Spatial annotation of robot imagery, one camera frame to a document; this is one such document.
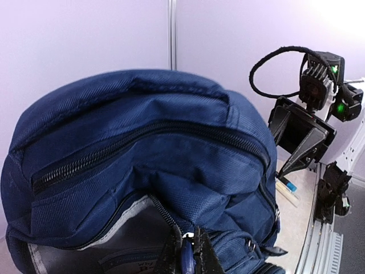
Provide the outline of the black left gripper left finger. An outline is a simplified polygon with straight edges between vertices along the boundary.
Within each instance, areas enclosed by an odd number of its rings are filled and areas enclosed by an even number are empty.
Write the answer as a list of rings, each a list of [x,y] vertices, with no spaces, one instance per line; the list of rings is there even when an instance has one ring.
[[[181,230],[174,225],[170,230],[163,249],[155,264],[155,273],[181,273],[181,248],[183,244]]]

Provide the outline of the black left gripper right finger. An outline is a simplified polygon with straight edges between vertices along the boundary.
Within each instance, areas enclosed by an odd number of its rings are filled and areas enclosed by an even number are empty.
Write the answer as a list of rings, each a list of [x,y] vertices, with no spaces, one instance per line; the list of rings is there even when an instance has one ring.
[[[195,228],[193,242],[193,258],[196,262],[195,273],[224,273],[224,270],[210,242],[210,238],[204,229],[200,227]]]

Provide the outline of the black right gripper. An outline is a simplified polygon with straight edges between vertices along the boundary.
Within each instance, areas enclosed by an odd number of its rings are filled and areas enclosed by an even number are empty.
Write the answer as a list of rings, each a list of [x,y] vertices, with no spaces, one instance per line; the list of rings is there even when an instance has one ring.
[[[276,100],[269,118],[275,144],[290,154],[278,178],[320,162],[336,136],[336,129],[284,96]]]

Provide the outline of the blue capped black marker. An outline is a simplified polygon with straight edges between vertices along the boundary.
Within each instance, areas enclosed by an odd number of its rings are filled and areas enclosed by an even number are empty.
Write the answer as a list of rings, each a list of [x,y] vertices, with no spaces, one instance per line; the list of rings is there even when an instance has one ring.
[[[295,192],[297,190],[297,187],[288,179],[285,177],[281,177],[281,182],[291,191]]]

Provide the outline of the cream highlighter pen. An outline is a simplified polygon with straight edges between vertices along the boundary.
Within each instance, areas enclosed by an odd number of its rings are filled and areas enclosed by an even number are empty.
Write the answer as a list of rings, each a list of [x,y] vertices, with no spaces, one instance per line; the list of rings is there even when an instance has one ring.
[[[276,180],[276,190],[283,195],[294,207],[298,208],[300,205],[300,197],[295,192],[291,192],[280,180]]]

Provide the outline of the navy blue student backpack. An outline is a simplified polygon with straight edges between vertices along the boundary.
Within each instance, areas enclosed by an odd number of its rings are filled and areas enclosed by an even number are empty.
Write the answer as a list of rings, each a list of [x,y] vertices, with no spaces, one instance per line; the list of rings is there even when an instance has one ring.
[[[284,273],[277,149],[256,108],[216,82],[126,70],[54,90],[20,116],[1,175],[22,273],[155,273],[174,225],[181,273],[204,229],[224,273]]]

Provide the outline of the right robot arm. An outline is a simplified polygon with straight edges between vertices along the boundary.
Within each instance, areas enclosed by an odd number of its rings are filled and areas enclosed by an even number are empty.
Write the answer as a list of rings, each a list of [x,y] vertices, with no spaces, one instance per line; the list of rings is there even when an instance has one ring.
[[[297,103],[287,95],[277,98],[269,118],[269,128],[277,146],[290,156],[277,173],[284,179],[291,172],[319,163],[336,136],[331,117],[341,122],[357,118],[363,108],[363,91],[344,80],[344,58],[329,52],[300,49],[304,53],[299,71]],[[314,219],[332,223],[350,209],[346,190],[351,179],[354,149],[325,167],[318,182]]]

